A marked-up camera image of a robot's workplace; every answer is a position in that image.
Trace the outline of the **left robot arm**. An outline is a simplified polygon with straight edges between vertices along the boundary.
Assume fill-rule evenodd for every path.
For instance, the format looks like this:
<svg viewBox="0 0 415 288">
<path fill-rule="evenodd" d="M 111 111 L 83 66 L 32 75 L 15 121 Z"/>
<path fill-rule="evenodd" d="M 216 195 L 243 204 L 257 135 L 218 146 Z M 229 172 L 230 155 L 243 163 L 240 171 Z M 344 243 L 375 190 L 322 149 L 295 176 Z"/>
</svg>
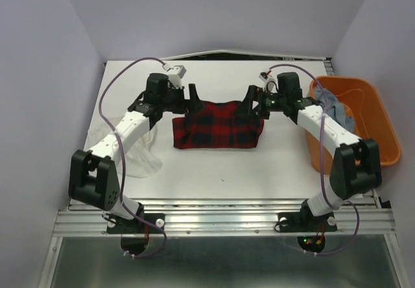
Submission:
<svg viewBox="0 0 415 288">
<path fill-rule="evenodd" d="M 110 133 L 88 150 L 78 150 L 71 158 L 69 197 L 122 218 L 129 232 L 144 226 L 143 206 L 124 196 L 126 153 L 150 132 L 165 112 L 191 114 L 203 109 L 195 84 L 174 86 L 178 75 L 151 73 L 145 90 L 128 107 L 124 117 Z"/>
</svg>

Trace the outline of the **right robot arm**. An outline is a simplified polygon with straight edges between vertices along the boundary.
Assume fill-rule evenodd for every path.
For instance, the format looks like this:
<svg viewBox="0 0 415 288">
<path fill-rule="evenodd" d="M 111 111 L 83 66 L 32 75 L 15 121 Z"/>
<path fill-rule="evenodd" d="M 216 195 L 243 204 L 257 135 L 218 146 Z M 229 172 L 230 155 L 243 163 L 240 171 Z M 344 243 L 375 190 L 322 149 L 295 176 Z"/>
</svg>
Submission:
<svg viewBox="0 0 415 288">
<path fill-rule="evenodd" d="M 328 152 L 333 159 L 329 183 L 322 184 L 321 192 L 307 199 L 298 214 L 302 228 L 314 229 L 323 215 L 338 209 L 349 198 L 380 186 L 381 162 L 375 140 L 361 139 L 349 132 L 312 97 L 304 97 L 297 73 L 280 73 L 273 78 L 263 72 L 260 77 L 265 86 L 249 86 L 236 115 L 268 119 L 271 112 L 281 112 L 319 139 L 320 152 Z M 272 82 L 277 84 L 274 93 L 267 87 Z"/>
</svg>

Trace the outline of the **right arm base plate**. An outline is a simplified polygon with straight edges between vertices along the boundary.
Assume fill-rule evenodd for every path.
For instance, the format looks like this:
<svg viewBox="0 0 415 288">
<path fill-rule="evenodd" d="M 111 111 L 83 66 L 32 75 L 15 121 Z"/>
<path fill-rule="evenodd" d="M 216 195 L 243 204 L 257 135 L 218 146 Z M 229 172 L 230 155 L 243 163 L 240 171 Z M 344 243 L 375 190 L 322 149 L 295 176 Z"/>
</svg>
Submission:
<svg viewBox="0 0 415 288">
<path fill-rule="evenodd" d="M 338 230 L 334 213 L 314 217 L 303 215 L 300 212 L 278 213 L 278 220 L 274 224 L 274 230 L 279 233 L 315 233 L 336 232 Z"/>
</svg>

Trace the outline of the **light blue skirt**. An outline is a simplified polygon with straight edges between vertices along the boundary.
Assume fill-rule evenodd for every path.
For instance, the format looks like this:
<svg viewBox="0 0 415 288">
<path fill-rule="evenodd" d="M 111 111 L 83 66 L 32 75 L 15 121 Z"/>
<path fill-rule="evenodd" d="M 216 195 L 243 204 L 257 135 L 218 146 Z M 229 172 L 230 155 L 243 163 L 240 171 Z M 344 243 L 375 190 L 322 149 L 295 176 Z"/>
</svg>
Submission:
<svg viewBox="0 0 415 288">
<path fill-rule="evenodd" d="M 326 114 L 330 118 L 348 132 L 354 133 L 355 120 L 346 114 L 344 104 L 335 95 L 325 88 L 321 90 L 318 86 L 314 87 L 313 93 L 316 101 L 322 108 L 326 109 Z"/>
</svg>

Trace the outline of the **white skirt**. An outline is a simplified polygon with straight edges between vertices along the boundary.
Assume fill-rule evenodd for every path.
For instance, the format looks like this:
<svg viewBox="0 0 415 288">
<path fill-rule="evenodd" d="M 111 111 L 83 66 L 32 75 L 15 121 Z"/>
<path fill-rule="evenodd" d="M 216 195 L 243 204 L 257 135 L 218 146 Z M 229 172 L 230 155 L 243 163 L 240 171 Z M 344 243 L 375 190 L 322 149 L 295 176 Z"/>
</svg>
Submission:
<svg viewBox="0 0 415 288">
<path fill-rule="evenodd" d="M 85 150 L 91 150 L 99 158 L 110 157 L 119 174 L 122 173 L 122 153 L 127 176 L 146 178 L 157 173 L 162 162 L 150 151 L 157 129 L 150 127 L 148 118 L 127 112 L 124 117 L 113 118 L 110 122 L 117 125 L 115 132 L 106 123 L 88 130 Z"/>
</svg>

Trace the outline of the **red black plaid skirt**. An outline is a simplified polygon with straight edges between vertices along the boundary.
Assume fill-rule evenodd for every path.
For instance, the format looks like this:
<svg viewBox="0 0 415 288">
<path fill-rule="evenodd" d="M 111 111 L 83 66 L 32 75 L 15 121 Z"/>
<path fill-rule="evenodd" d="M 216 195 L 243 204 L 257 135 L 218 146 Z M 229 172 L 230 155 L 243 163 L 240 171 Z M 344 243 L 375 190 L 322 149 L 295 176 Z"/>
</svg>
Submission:
<svg viewBox="0 0 415 288">
<path fill-rule="evenodd" d="M 239 101 L 205 101 L 203 110 L 172 120 L 176 149 L 252 149 L 257 147 L 265 121 L 236 116 Z"/>
</svg>

